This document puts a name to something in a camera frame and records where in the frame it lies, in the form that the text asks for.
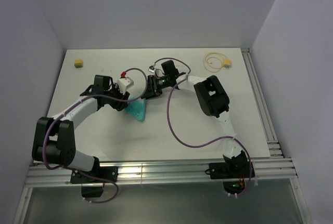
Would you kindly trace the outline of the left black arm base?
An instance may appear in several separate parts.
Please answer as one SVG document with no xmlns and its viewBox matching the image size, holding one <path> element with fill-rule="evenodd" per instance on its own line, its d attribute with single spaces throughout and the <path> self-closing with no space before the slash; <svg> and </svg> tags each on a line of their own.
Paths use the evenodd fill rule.
<svg viewBox="0 0 333 224">
<path fill-rule="evenodd" d="M 83 200 L 94 204 L 107 203 L 118 196 L 119 186 L 117 185 L 118 167 L 102 166 L 97 175 L 88 172 L 73 170 L 70 183 L 72 185 L 81 185 L 81 196 Z M 115 193 L 106 200 L 99 200 L 105 191 L 107 183 L 115 186 Z"/>
</svg>

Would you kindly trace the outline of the teal triangular power strip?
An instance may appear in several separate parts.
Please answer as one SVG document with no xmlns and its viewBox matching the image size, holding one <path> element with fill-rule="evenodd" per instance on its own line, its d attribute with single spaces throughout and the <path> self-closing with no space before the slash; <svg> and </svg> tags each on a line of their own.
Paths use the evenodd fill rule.
<svg viewBox="0 0 333 224">
<path fill-rule="evenodd" d="M 139 122 L 143 122 L 146 115 L 146 99 L 137 99 L 130 102 L 125 111 Z"/>
</svg>

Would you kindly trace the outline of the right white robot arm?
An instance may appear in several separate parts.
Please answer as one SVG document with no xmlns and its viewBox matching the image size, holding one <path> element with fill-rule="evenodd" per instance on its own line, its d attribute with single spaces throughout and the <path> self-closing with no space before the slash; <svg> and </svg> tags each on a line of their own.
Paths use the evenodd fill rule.
<svg viewBox="0 0 333 224">
<path fill-rule="evenodd" d="M 142 99 L 153 99 L 162 95 L 165 88 L 170 87 L 168 95 L 166 117 L 168 127 L 173 137 L 182 145 L 198 149 L 220 141 L 223 145 L 224 162 L 213 167 L 208 171 L 212 179 L 231 179 L 231 178 L 249 178 L 254 176 L 254 169 L 251 157 L 245 146 L 236 138 L 236 133 L 229 119 L 230 99 L 223 88 L 221 82 L 215 75 L 209 77 L 197 77 L 191 75 L 189 65 L 186 65 L 188 72 L 179 72 L 175 67 L 175 58 L 161 58 L 157 61 L 164 61 L 162 66 L 162 76 L 157 75 L 154 62 L 148 71 L 151 74 L 147 78 L 147 89 L 141 96 Z M 175 133 L 170 118 L 171 97 L 175 90 L 183 89 L 192 91 L 196 94 L 199 105 L 203 113 L 208 117 L 213 117 L 220 124 L 228 135 L 215 138 L 204 144 L 187 144 L 183 142 Z"/>
</svg>

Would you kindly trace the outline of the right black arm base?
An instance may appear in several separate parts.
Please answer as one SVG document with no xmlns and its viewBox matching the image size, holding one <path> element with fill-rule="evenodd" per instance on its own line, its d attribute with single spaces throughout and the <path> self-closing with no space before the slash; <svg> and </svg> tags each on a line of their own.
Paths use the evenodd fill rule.
<svg viewBox="0 0 333 224">
<path fill-rule="evenodd" d="M 234 162 L 209 163 L 204 173 L 211 180 L 223 180 L 223 189 L 227 195 L 234 197 L 244 193 L 251 179 L 255 176 L 253 163 L 250 162 L 242 164 Z"/>
</svg>

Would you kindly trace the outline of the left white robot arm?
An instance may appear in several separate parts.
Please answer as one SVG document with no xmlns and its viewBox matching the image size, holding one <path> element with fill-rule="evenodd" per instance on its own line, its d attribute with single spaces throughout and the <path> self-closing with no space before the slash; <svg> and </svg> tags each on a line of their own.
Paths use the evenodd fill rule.
<svg viewBox="0 0 333 224">
<path fill-rule="evenodd" d="M 96 75 L 93 84 L 80 94 L 78 100 L 63 112 L 52 117 L 41 117 L 36 124 L 32 159 L 54 168 L 67 167 L 83 171 L 83 177 L 95 182 L 101 177 L 99 159 L 76 149 L 75 129 L 90 115 L 105 105 L 117 111 L 128 106 L 134 85 L 132 79 L 121 77 L 113 82 L 109 76 Z"/>
</svg>

